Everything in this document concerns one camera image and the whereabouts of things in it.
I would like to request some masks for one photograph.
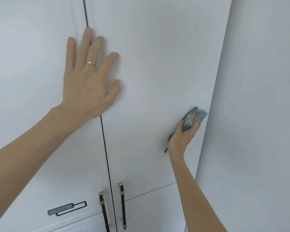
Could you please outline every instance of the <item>gray cloth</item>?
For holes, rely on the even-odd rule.
[[[191,122],[192,113],[195,113],[195,115],[194,115],[193,121]],[[202,122],[206,116],[207,116],[207,112],[202,110],[202,109],[199,109],[198,107],[195,107],[194,109],[191,109],[181,119],[181,120],[185,121],[185,124],[184,124],[182,132],[185,132],[185,131],[191,129],[191,127],[197,121],[198,118],[201,117],[201,122]],[[173,132],[170,134],[169,141],[170,141],[171,137],[174,135],[174,133],[176,131],[176,128],[177,128],[177,126],[173,129]]]

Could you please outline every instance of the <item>hand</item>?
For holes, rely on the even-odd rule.
[[[195,113],[191,116],[191,122],[193,121],[194,116]],[[171,160],[184,160],[185,150],[200,128],[201,117],[197,119],[191,129],[182,132],[184,124],[185,121],[183,120],[178,123],[176,131],[169,141],[168,150]]]
[[[86,63],[97,63],[103,42],[102,36],[94,38],[91,28],[86,28],[77,52],[76,40],[73,37],[68,39],[63,100],[58,107],[72,116],[78,127],[107,110],[121,89],[119,80],[115,80],[110,92],[106,91],[108,75],[118,57],[117,53],[109,54],[99,69]]]

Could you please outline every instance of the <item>silver ring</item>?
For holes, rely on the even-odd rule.
[[[95,66],[95,67],[96,67],[96,65],[95,65],[94,63],[91,63],[91,62],[88,62],[88,61],[86,61],[86,63],[90,63],[90,64],[92,64],[93,66]]]

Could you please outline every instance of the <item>drawer handle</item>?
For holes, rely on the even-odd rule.
[[[102,212],[104,216],[105,228],[106,228],[106,231],[109,232],[109,225],[108,225],[108,219],[106,215],[105,202],[104,202],[104,191],[101,191],[99,193],[99,198],[100,198],[100,205],[102,207]]]
[[[121,182],[118,184],[118,187],[120,187],[120,195],[121,195],[121,207],[122,207],[122,226],[124,227],[124,230],[127,229],[127,223],[126,223],[126,209],[125,209],[125,191],[124,191],[124,184]]]

